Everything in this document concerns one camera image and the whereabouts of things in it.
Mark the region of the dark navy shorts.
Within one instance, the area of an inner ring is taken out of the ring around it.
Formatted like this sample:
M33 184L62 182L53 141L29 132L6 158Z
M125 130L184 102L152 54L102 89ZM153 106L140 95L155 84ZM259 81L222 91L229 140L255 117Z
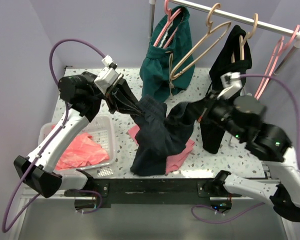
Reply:
M164 175L169 156L181 153L194 129L195 119L187 112L189 102L175 105L167 113L167 104L147 95L137 106L142 116L133 120L139 127L135 135L138 149L130 171L138 176Z

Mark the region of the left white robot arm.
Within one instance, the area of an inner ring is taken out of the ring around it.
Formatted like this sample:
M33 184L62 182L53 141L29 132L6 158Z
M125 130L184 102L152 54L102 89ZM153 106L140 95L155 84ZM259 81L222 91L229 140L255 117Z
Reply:
M58 82L61 99L66 111L48 136L26 157L17 156L14 167L25 183L39 195L49 198L58 190L76 190L82 196L93 191L92 176L83 170L69 169L55 172L63 152L73 139L92 122L98 114L101 101L109 112L140 116L138 100L132 93L123 74L110 70L94 75L83 72L64 76Z

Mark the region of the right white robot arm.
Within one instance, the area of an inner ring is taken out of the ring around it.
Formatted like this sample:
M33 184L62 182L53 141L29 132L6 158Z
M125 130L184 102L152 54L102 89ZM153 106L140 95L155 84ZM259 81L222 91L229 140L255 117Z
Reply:
M279 179L278 184L266 184L221 170L203 184L205 192L250 197L270 205L284 219L300 223L298 153L282 128L264 122L265 112L266 106L251 96L227 99L212 92L195 102L178 103L168 117L188 137L195 122L208 125L209 143L216 141L216 130L228 132Z

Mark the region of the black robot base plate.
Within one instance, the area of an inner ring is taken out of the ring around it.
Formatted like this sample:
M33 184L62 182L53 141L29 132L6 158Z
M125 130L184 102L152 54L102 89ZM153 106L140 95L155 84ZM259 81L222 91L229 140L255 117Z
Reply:
M210 203L210 198L227 198L226 192L207 188L210 178L96 178L84 190L98 192L101 207L114 204L199 205Z

